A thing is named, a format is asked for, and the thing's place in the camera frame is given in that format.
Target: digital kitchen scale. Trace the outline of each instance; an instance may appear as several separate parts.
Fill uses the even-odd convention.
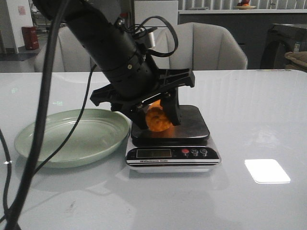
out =
[[[199,109],[181,105],[181,125],[162,132],[132,124],[126,163],[140,173],[195,173],[216,167],[221,158]]]

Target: white table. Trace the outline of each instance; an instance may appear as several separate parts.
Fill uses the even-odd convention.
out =
[[[122,145],[90,165],[43,168],[33,179],[19,220],[22,229],[305,230],[307,74],[240,70],[195,75],[195,88],[180,88],[180,103],[201,110],[222,157],[219,167],[207,173],[141,174],[125,165]],[[13,166],[10,202],[24,166],[13,141],[35,119],[40,76],[0,74],[0,127]],[[80,108],[87,76],[54,73],[49,114]],[[95,73],[91,90],[106,84]],[[251,159],[276,160],[291,181],[256,183],[245,166]],[[0,162],[5,162],[2,148]],[[0,196],[5,175],[2,164]]]

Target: green plate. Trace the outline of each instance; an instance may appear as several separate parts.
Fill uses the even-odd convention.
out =
[[[80,110],[70,110],[47,117],[42,150],[43,162],[66,138]],[[82,118],[66,145],[46,163],[50,168],[69,168],[90,164],[114,152],[125,139],[130,124],[122,115],[101,109],[85,109]],[[15,139],[15,148],[27,157],[32,144],[34,123]]]

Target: red trash bin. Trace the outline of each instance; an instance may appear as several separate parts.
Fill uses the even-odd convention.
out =
[[[35,26],[23,26],[22,27],[24,46],[26,50],[38,49],[38,39],[36,35]]]

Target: red button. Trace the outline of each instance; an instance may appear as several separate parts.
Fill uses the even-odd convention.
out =
[[[183,154],[188,154],[188,153],[189,153],[189,150],[188,150],[188,149],[182,149],[181,152],[182,152]]]

